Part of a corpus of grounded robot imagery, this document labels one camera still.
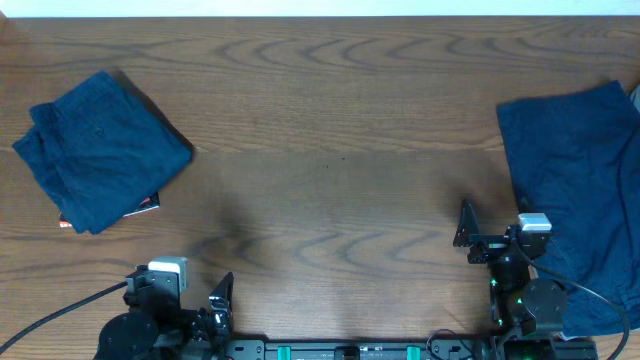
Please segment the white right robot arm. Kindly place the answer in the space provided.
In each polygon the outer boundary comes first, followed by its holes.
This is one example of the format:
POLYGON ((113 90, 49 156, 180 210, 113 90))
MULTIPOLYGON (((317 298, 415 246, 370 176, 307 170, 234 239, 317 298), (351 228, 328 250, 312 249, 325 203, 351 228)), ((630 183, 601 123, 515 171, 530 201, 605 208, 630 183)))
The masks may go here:
POLYGON ((531 274, 545 253, 552 225, 542 213, 522 213, 502 235, 480 231, 470 200, 461 203, 453 245, 470 264, 490 272, 490 313, 498 329, 474 347, 477 359, 555 359, 553 337, 563 326, 567 295, 555 280, 531 274))

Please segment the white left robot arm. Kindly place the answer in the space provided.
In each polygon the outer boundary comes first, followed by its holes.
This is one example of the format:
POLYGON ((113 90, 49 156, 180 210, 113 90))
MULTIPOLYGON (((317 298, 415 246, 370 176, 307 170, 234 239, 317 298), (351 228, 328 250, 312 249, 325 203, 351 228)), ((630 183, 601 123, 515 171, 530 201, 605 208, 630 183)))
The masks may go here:
POLYGON ((210 310, 181 307, 179 275, 140 266, 126 277, 128 311, 99 335, 97 359, 222 359, 232 334, 234 276, 209 294, 210 310))

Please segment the dark blue denim shorts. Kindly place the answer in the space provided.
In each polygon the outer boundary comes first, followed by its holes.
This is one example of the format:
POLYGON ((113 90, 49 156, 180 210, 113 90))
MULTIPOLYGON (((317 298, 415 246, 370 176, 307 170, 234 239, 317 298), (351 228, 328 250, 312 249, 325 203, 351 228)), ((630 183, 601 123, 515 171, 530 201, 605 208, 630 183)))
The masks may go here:
POLYGON ((192 159, 185 142, 104 71, 30 116, 13 148, 78 233, 114 225, 192 159))

